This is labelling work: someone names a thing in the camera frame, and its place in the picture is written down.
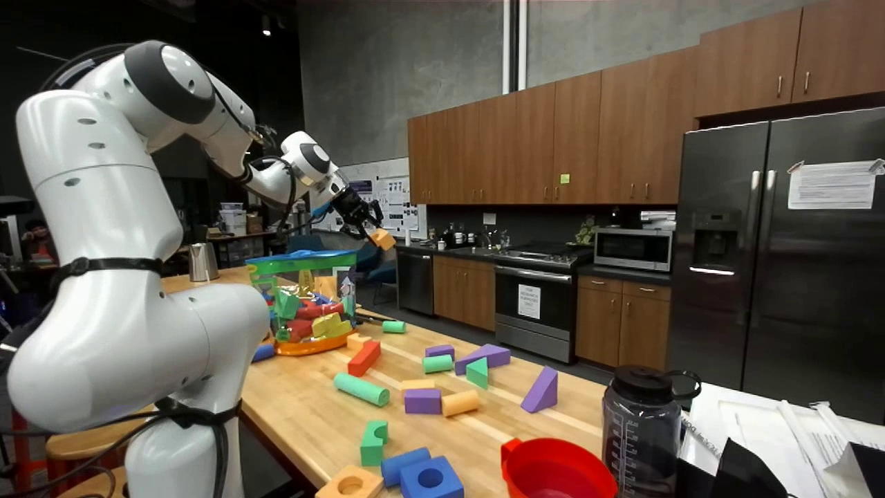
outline refrigerator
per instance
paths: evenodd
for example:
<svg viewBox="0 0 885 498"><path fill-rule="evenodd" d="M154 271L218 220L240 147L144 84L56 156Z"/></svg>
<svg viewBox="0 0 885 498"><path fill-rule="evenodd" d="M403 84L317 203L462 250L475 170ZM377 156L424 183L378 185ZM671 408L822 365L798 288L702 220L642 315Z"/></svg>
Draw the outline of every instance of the refrigerator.
<svg viewBox="0 0 885 498"><path fill-rule="evenodd" d="M885 425L885 108L682 140L670 369Z"/></svg>

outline clear plastic bin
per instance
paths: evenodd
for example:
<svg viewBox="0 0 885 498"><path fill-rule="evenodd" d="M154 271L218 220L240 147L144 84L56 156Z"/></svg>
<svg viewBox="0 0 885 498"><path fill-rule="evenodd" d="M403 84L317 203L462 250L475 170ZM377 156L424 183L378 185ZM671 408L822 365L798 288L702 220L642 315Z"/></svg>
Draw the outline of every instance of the clear plastic bin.
<svg viewBox="0 0 885 498"><path fill-rule="evenodd" d="M356 253L290 253L247 261L269 299L277 354L301 358L345 347L356 326Z"/></svg>

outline red bowl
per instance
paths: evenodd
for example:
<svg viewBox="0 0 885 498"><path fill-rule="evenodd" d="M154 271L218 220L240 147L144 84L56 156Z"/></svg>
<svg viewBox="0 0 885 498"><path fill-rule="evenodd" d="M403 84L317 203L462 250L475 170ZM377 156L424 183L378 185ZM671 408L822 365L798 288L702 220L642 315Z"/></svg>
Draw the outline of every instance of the red bowl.
<svg viewBox="0 0 885 498"><path fill-rule="evenodd" d="M509 441L500 445L500 474L511 498L616 498L609 467L556 437Z"/></svg>

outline dishwasher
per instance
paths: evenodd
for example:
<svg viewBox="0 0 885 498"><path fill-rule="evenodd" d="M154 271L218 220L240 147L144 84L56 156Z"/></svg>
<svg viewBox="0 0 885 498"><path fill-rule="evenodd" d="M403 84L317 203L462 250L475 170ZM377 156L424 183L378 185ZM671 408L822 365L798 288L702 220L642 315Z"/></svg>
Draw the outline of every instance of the dishwasher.
<svg viewBox="0 0 885 498"><path fill-rule="evenodd" d="M433 256L395 256L395 303L402 310L433 315Z"/></svg>

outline white robot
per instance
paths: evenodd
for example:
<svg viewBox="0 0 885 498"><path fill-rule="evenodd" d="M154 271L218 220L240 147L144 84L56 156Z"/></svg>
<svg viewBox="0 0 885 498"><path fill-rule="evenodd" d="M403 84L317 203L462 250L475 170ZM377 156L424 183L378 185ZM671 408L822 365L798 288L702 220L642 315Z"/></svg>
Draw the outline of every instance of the white robot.
<svg viewBox="0 0 885 498"><path fill-rule="evenodd" d="M24 170L66 279L10 360L10 401L31 425L71 432L171 400L216 426L161 420L135 434L125 462L131 497L238 498L230 416L269 307L249 285L161 295L158 266L179 250L183 227L149 156L190 137L269 203L320 194L350 235L378 235L378 210L303 133L287 137L272 167L247 167L259 140L251 108L171 46L131 46L100 65L84 59L63 77L68 90L39 93L17 112Z"/></svg>

